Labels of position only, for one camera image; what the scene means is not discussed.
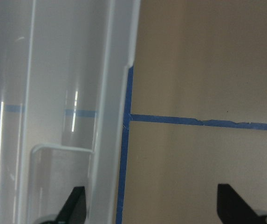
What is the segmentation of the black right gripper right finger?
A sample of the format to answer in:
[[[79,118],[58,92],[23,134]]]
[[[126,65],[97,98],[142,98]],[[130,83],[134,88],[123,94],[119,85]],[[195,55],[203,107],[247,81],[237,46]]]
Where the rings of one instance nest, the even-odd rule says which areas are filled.
[[[264,223],[229,184],[218,184],[217,214],[223,224]]]

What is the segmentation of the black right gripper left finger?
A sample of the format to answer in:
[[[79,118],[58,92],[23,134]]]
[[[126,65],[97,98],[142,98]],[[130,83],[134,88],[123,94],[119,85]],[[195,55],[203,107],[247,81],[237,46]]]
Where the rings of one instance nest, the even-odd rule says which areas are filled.
[[[84,224],[87,216],[85,187],[74,187],[55,219],[56,224]]]

